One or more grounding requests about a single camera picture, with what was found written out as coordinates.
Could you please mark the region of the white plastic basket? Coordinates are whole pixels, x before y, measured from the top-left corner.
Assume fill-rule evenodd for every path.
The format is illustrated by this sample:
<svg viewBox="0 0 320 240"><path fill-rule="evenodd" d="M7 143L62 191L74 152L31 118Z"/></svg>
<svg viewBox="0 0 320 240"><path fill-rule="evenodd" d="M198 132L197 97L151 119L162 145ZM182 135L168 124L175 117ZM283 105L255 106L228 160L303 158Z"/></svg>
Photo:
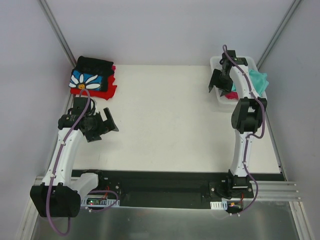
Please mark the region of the white plastic basket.
<svg viewBox="0 0 320 240"><path fill-rule="evenodd" d="M259 95L257 93L256 89L253 87L251 78L249 76L249 69L258 71L255 61L253 60L253 58L249 56L241 56L241 58L246 59L248 66L241 65L242 67L244 67L244 69L240 67L242 71L239 70L239 68L237 68L236 66L233 66L229 72L230 77L234 82L235 86L238 87L238 90L240 90L240 92L238 93L238 96L240 98L249 97L251 99L253 97L250 95L250 93L252 93L256 98L259 97L262 99L267 99L266 92L264 92L262 95ZM222 68L221 65L219 64L220 59L221 57L218 57L218 56L211 57L210 66L212 70L214 69L219 70L219 68ZM219 105L222 107L229 107L229 108L232 107L234 109L238 104L238 100L229 100L225 96L220 97L220 94L219 95L217 94L217 100Z"/></svg>

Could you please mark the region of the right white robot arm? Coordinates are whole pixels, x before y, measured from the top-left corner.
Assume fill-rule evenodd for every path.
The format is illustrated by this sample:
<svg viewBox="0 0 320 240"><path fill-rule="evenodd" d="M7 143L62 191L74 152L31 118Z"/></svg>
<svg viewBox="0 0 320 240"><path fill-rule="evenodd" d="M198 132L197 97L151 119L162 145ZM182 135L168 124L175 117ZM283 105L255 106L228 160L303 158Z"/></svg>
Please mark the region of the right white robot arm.
<svg viewBox="0 0 320 240"><path fill-rule="evenodd" d="M254 88L246 58L238 57L235 50L228 50L226 45L222 49L220 68L212 71L208 90L230 93L235 87L238 96L231 115L231 126L235 130L233 160L225 180L214 188L216 195L230 200L252 187L253 178L249 172L251 148L254 138L264 136L268 102Z"/></svg>

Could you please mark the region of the teal t shirt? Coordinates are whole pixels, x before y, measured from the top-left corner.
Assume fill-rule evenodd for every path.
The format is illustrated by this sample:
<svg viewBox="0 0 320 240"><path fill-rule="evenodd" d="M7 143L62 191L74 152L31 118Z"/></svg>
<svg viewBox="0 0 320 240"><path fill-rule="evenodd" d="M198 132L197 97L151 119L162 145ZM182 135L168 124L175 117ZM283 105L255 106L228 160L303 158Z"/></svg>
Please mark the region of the teal t shirt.
<svg viewBox="0 0 320 240"><path fill-rule="evenodd" d="M267 73L260 73L254 69L248 70L249 77L251 79L252 85L261 96L269 86L268 75Z"/></svg>

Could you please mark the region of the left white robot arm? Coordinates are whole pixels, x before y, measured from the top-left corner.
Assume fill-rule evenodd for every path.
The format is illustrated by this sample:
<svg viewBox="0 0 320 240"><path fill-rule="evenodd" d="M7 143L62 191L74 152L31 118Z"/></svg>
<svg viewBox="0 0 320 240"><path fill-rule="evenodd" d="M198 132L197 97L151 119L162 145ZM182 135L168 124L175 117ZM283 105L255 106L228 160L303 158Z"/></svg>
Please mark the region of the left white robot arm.
<svg viewBox="0 0 320 240"><path fill-rule="evenodd" d="M80 142L100 141L102 135L119 130L109 108L104 108L103 114L106 119L96 110L92 99L75 97L73 106L58 120L58 138L50 166L41 183L30 190L41 217L74 218L89 192L99 195L107 189L102 173L97 170L87 170L72 181Z"/></svg>

